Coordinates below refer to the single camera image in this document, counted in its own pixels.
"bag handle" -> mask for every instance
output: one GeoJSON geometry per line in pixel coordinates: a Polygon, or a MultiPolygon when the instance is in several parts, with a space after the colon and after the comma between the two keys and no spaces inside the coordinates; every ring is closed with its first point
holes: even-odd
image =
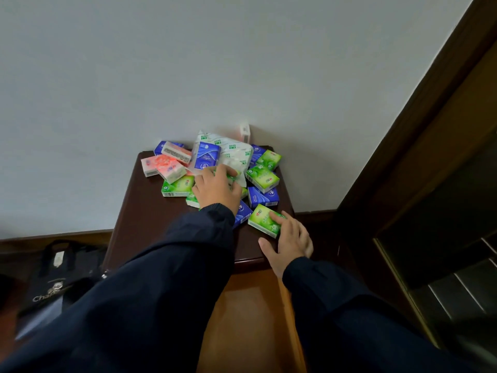
{"type": "Polygon", "coordinates": [[[54,256],[54,250],[53,247],[55,245],[67,243],[69,246],[68,248],[64,251],[64,255],[67,254],[67,269],[69,271],[72,271],[76,268],[76,253],[78,252],[81,247],[84,247],[85,244],[78,242],[78,241],[73,241],[73,240],[66,240],[66,239],[58,239],[54,240],[48,245],[45,246],[45,249],[43,249],[43,253],[41,255],[41,269],[39,273],[39,277],[47,276],[48,272],[50,271],[50,264],[52,263],[52,259],[54,256]]]}

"dark blue sleeve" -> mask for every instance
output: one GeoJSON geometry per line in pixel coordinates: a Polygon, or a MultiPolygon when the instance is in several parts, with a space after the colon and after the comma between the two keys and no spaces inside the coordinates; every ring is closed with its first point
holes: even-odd
{"type": "Polygon", "coordinates": [[[163,241],[92,288],[0,372],[195,371],[233,270],[234,221],[221,204],[184,215],[163,241]]]}
{"type": "Polygon", "coordinates": [[[313,371],[472,371],[333,263],[297,258],[283,283],[313,371]]]}

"hand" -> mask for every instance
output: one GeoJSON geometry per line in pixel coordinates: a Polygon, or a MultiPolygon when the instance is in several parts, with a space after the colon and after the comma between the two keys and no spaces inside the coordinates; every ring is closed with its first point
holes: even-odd
{"type": "Polygon", "coordinates": [[[238,212],[242,188],[233,182],[231,189],[228,186],[226,175],[237,176],[235,169],[221,164],[219,166],[207,167],[202,170],[202,175],[196,175],[195,186],[192,191],[200,204],[200,208],[211,204],[221,203],[228,207],[234,215],[238,212]]]}
{"type": "Polygon", "coordinates": [[[274,212],[269,213],[269,216],[281,225],[278,253],[273,250],[266,238],[259,238],[260,249],[279,278],[283,277],[283,272],[292,260],[298,257],[311,257],[314,251],[312,240],[302,223],[285,211],[282,214],[286,218],[280,217],[274,212]]]}

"pile of tissue packs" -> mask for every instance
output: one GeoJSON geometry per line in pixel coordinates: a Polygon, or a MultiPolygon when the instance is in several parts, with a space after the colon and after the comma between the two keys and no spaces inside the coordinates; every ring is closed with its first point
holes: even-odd
{"type": "Polygon", "coordinates": [[[247,206],[240,199],[233,228],[248,219],[249,225],[276,237],[279,229],[276,230],[275,223],[268,219],[270,209],[267,207],[279,202],[275,188],[279,178],[273,171],[281,156],[260,146],[248,144],[248,126],[243,127],[242,138],[246,142],[200,131],[191,152],[183,144],[161,141],[154,149],[155,156],[141,160],[143,172],[145,176],[160,175],[164,178],[161,188],[164,197],[186,197],[187,205],[200,209],[192,192],[195,175],[200,175],[205,167],[224,163],[239,173],[235,178],[231,177],[229,185],[231,186],[233,180],[236,181],[242,187],[241,199],[248,196],[250,205],[247,206]],[[246,180],[254,187],[247,190],[246,180]]]}

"white tag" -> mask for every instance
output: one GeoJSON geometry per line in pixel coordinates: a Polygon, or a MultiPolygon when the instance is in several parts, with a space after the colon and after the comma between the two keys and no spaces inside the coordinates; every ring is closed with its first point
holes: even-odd
{"type": "Polygon", "coordinates": [[[59,251],[58,253],[55,254],[54,266],[59,267],[63,261],[64,261],[64,252],[59,251]]]}

